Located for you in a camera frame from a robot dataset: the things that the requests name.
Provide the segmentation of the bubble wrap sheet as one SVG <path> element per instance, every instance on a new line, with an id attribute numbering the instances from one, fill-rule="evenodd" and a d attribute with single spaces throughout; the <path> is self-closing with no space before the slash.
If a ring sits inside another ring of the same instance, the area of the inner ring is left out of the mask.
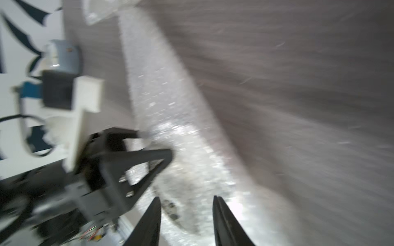
<path id="1" fill-rule="evenodd" d="M 163 209 L 161 239 L 169 246 L 213 246 L 212 203 L 224 198 L 257 246 L 295 246 L 292 208 L 253 181 L 164 33 L 145 10 L 121 10 L 119 28 L 130 98 L 146 145 L 169 148 L 171 164 L 137 203 L 148 206 L 154 184 L 190 190 L 200 234 L 176 226 Z"/>
<path id="2" fill-rule="evenodd" d="M 125 7 L 138 5 L 141 0 L 82 0 L 82 11 L 88 26 L 111 18 Z"/>

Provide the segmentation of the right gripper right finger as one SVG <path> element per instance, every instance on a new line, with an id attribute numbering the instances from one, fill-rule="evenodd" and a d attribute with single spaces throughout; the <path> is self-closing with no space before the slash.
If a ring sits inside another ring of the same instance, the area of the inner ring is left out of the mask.
<path id="1" fill-rule="evenodd" d="M 217 246 L 255 246 L 222 197 L 214 196 L 212 212 Z"/>

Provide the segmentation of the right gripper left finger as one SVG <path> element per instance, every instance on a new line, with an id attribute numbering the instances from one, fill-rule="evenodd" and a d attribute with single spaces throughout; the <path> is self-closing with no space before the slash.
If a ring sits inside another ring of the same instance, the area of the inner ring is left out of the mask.
<path id="1" fill-rule="evenodd" d="M 161 215 L 161 201 L 155 197 L 123 246 L 158 246 Z"/>

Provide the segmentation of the black white speckled bowl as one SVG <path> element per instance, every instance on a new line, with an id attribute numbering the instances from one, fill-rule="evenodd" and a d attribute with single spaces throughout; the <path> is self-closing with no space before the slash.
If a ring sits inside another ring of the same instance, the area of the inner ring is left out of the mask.
<path id="1" fill-rule="evenodd" d="M 188 233 L 200 234 L 194 199 L 188 187 L 182 190 L 178 186 L 155 184 L 153 192 L 160 197 L 162 208 L 170 221 Z"/>

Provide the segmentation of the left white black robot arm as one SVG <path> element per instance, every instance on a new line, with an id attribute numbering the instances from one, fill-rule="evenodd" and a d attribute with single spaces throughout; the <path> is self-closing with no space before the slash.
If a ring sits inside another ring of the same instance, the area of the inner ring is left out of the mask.
<path id="1" fill-rule="evenodd" d="M 58 161 L 1 182 L 1 242 L 31 225 L 64 217 L 65 224 L 44 245 L 66 241 L 82 220 L 96 227 L 117 222 L 172 161 L 170 149 L 126 149 L 137 131 L 110 128 L 88 138 L 76 166 Z"/>

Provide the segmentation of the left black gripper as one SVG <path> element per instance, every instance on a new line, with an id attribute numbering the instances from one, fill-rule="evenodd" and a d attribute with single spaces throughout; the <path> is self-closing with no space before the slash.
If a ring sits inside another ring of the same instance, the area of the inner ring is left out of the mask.
<path id="1" fill-rule="evenodd" d="M 112 221 L 129 212 L 172 161 L 170 149 L 130 151 L 137 131 L 110 128 L 91 134 L 65 189 L 88 221 Z"/>

